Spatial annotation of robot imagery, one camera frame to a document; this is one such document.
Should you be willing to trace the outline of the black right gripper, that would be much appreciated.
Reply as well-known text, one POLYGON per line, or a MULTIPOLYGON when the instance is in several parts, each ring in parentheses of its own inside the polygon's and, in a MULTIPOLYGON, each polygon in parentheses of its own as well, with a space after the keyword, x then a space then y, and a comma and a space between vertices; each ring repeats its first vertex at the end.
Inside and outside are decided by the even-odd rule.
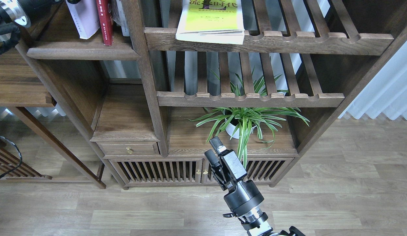
POLYGON ((221 189, 229 192, 223 197, 231 213, 224 214, 224 217, 242 217, 248 214, 251 209, 258 207, 264 197, 252 180, 244 182, 242 179, 247 175, 247 171, 239 161, 236 153, 232 149, 227 149, 218 136, 209 140, 212 149, 204 154, 208 159, 211 168, 214 168, 214 177, 217 179, 221 189))

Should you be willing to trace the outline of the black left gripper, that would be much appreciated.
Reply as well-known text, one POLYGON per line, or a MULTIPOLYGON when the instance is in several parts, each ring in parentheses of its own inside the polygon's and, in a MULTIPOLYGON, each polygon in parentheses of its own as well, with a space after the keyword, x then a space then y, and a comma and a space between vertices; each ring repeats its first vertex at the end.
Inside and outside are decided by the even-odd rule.
POLYGON ((61 3, 62 0, 18 0, 25 13, 39 13, 50 10, 53 4, 61 3))

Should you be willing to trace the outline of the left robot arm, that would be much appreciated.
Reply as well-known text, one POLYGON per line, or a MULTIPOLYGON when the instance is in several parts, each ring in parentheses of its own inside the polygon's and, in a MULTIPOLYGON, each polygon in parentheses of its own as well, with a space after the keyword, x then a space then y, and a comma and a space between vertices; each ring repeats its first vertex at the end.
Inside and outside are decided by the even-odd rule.
MULTIPOLYGON (((9 39, 4 40, 0 45, 0 56, 6 56, 4 60, 0 60, 1 70, 17 71, 21 56, 18 53, 8 54, 8 51, 20 45, 21 27, 30 27, 35 21, 40 20, 55 3, 55 0, 0 0, 0 36, 10 35, 9 39)), ((67 161, 74 164, 82 173, 88 174, 89 171, 85 165, 27 110, 27 107, 55 106, 52 96, 40 88, 37 77, 14 76, 14 80, 1 79, 0 107, 7 107, 67 161)), ((0 135, 0 170, 3 172, 0 179, 53 180, 52 176, 42 175, 25 164, 19 149, 17 149, 18 157, 5 150, 6 144, 15 146, 12 141, 0 135)))

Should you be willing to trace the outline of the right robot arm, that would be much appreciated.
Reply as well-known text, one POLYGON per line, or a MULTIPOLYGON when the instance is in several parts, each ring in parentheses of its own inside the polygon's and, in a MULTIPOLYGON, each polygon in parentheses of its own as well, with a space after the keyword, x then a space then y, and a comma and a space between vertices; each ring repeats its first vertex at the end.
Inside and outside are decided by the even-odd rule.
POLYGON ((268 215, 260 209, 264 197, 252 180, 244 181, 247 171, 232 149, 227 149, 218 136, 210 139, 213 150, 205 152, 212 174, 223 191, 223 197, 231 213, 225 218, 237 217, 249 236, 304 236, 296 227, 289 232, 274 232, 269 225, 268 215))

